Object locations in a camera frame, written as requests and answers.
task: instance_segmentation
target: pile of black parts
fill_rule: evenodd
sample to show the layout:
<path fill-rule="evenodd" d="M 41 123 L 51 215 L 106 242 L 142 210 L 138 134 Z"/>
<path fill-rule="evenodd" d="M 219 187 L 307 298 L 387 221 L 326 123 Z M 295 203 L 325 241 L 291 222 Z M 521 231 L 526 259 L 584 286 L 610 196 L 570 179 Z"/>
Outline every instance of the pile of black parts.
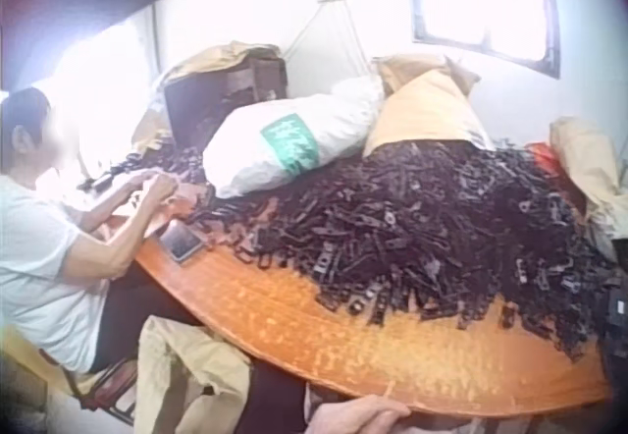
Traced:
<path fill-rule="evenodd" d="M 143 169 L 159 169 L 178 174 L 190 184 L 205 184 L 203 157 L 195 147 L 177 148 L 171 137 L 156 141 L 155 147 L 143 153 L 132 152 L 124 161 L 113 165 L 96 180 L 88 179 L 78 186 L 80 190 L 101 192 L 111 186 L 115 176 Z"/>
<path fill-rule="evenodd" d="M 270 219 L 256 218 L 279 200 Z M 291 265 L 316 300 L 371 324 L 418 307 L 421 320 L 485 317 L 526 330 L 572 359 L 596 332 L 595 308 L 614 265 L 581 237 L 571 206 L 532 154 L 482 151 L 466 141 L 404 141 L 339 161 L 270 193 L 199 206 L 190 222 L 248 226 L 235 255 Z"/>

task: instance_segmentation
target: person's hand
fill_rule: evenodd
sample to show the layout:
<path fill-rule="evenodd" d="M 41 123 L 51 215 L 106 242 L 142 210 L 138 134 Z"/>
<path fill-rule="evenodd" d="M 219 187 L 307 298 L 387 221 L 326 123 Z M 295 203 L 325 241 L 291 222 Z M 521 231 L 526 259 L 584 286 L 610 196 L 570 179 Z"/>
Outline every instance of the person's hand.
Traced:
<path fill-rule="evenodd" d="M 410 414 L 401 403 L 371 395 L 346 403 L 321 405 L 305 434 L 388 434 Z"/>
<path fill-rule="evenodd" d="M 143 171 L 133 172 L 127 177 L 125 186 L 127 187 L 129 193 L 142 190 L 142 188 L 144 187 L 144 183 L 155 177 L 156 174 L 157 171 L 152 169 L 145 169 Z"/>
<path fill-rule="evenodd" d="M 146 184 L 145 198 L 156 204 L 161 203 L 177 190 L 178 185 L 174 177 L 164 173 L 155 173 Z"/>

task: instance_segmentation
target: white t-shirt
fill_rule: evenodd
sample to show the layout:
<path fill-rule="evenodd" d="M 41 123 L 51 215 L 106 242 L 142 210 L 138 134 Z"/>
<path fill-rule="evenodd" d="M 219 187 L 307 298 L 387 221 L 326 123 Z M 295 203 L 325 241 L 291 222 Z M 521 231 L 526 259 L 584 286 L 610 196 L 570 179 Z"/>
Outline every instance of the white t-shirt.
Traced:
<path fill-rule="evenodd" d="M 79 228 L 62 207 L 0 175 L 0 309 L 33 344 L 69 370 L 91 367 L 109 284 L 62 281 Z"/>

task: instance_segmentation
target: window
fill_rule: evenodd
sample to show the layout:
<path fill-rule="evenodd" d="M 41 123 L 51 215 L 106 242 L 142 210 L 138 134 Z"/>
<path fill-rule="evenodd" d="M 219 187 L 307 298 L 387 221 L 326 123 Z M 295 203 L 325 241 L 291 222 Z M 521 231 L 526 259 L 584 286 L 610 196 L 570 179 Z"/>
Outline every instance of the window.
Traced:
<path fill-rule="evenodd" d="M 133 21 L 109 27 L 68 48 L 55 74 L 35 84 L 64 137 L 76 135 L 81 167 L 91 177 L 129 152 L 148 104 L 151 78 L 139 35 Z"/>
<path fill-rule="evenodd" d="M 413 0 L 417 41 L 451 45 L 560 74 L 555 0 Z"/>

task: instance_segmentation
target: dark pants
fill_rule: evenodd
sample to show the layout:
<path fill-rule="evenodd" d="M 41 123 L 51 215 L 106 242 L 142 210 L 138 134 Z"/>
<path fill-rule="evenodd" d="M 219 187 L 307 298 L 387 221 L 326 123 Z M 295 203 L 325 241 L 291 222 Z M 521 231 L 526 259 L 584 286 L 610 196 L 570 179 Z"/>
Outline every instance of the dark pants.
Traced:
<path fill-rule="evenodd" d="M 201 324 L 144 269 L 133 263 L 125 277 L 111 283 L 100 321 L 96 358 L 89 371 L 96 373 L 137 356 L 139 333 L 151 315 L 193 326 Z"/>

